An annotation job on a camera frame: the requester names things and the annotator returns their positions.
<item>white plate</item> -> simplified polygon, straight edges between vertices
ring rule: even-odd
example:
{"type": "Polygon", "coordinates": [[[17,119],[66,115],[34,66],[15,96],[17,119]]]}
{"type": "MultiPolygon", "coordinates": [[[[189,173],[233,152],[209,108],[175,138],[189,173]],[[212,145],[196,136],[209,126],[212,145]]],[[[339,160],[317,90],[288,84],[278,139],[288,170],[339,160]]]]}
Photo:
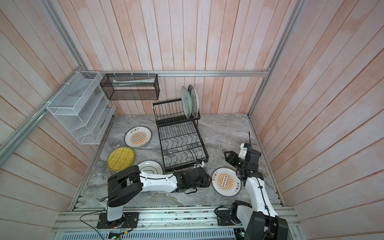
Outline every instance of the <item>white plate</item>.
{"type": "Polygon", "coordinates": [[[139,170],[149,174],[163,174],[163,168],[155,161],[148,160],[138,164],[139,170]]]}
{"type": "Polygon", "coordinates": [[[224,197],[233,197],[241,190],[241,181],[236,172],[227,167],[216,169],[212,174],[214,190],[224,197]]]}
{"type": "Polygon", "coordinates": [[[181,104],[183,105],[183,112],[188,119],[192,112],[191,96],[184,86],[181,87],[181,104]]]}
{"type": "Polygon", "coordinates": [[[199,112],[199,99],[197,97],[197,93],[195,88],[192,85],[188,86],[188,92],[191,97],[191,103],[192,103],[192,117],[196,117],[197,113],[199,112]]]}
{"type": "Polygon", "coordinates": [[[149,128],[137,126],[131,128],[124,136],[124,142],[128,147],[142,147],[151,139],[152,133],[149,128]]]}

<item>yellow round mat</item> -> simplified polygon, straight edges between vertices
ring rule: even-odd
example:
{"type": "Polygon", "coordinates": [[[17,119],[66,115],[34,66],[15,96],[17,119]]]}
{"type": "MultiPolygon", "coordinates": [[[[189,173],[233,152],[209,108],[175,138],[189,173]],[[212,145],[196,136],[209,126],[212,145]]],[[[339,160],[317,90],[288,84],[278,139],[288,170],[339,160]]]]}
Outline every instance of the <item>yellow round mat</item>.
{"type": "Polygon", "coordinates": [[[121,171],[132,165],[135,152],[130,147],[119,147],[107,158],[107,166],[112,171],[121,171]]]}

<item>gray marble countertop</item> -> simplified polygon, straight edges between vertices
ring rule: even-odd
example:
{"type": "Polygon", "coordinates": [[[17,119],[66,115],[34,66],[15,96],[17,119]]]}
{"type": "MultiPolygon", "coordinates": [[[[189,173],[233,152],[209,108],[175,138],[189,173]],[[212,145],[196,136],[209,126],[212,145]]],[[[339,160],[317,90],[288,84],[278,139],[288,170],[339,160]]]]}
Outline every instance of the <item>gray marble countertop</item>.
{"type": "MultiPolygon", "coordinates": [[[[146,126],[152,131],[151,141],[141,147],[134,149],[135,161],[138,164],[145,160],[154,160],[163,168],[159,135],[153,115],[124,115],[114,118],[112,129],[108,139],[100,154],[99,160],[93,169],[92,176],[87,188],[81,195],[79,208],[105,207],[106,201],[99,202],[107,196],[107,179],[115,174],[108,169],[106,160],[109,154],[116,148],[126,146],[124,135],[135,126],[146,126]]],[[[205,114],[198,122],[198,128],[204,144],[207,148],[209,161],[204,169],[209,175],[219,167],[229,167],[224,159],[225,151],[235,151],[239,153],[240,144],[248,142],[248,131],[251,127],[248,116],[245,114],[205,114]]],[[[251,131],[251,143],[253,148],[260,151],[257,141],[251,131]]],[[[279,204],[280,200],[276,194],[276,188],[268,172],[265,159],[262,155],[259,160],[259,171],[265,179],[266,191],[271,203],[279,204]]],[[[245,187],[242,187],[239,194],[234,197],[223,197],[213,189],[212,185],[208,188],[199,188],[194,194],[167,193],[161,191],[142,192],[137,194],[125,207],[168,207],[168,206],[193,206],[193,205],[231,205],[234,200],[242,200],[250,203],[250,198],[245,187]]]]}

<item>plate with orange sunburst pattern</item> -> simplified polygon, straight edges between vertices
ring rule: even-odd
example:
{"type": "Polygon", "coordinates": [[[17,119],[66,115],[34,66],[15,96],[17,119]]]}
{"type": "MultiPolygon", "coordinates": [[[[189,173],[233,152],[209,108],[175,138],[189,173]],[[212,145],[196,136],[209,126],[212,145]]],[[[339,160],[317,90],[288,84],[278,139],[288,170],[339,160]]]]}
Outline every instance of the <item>plate with orange sunburst pattern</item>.
{"type": "Polygon", "coordinates": [[[227,167],[216,169],[212,174],[212,186],[224,197],[233,197],[240,192],[241,181],[236,172],[227,167]]]}
{"type": "Polygon", "coordinates": [[[152,133],[149,128],[137,126],[131,128],[124,136],[124,142],[128,147],[142,147],[151,139],[152,133]]]}

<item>pink wood panel wall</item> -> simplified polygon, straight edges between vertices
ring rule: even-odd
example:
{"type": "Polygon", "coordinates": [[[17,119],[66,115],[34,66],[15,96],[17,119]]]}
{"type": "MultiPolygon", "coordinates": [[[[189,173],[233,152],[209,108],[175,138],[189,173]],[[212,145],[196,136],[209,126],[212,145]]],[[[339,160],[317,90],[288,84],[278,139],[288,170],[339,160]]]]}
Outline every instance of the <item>pink wood panel wall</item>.
{"type": "MultiPolygon", "coordinates": [[[[38,0],[0,1],[0,144],[77,63],[38,0]]],[[[94,147],[48,115],[0,169],[2,238],[45,239],[66,211],[94,147]]]]}
{"type": "Polygon", "coordinates": [[[383,12],[308,1],[252,116],[308,239],[383,238],[383,12]]]}
{"type": "MultiPolygon", "coordinates": [[[[262,70],[297,0],[52,0],[91,70],[262,70]]],[[[258,77],[160,78],[159,100],[194,85],[202,113],[247,113],[258,77]]],[[[153,101],[114,101],[152,114],[153,101]]]]}

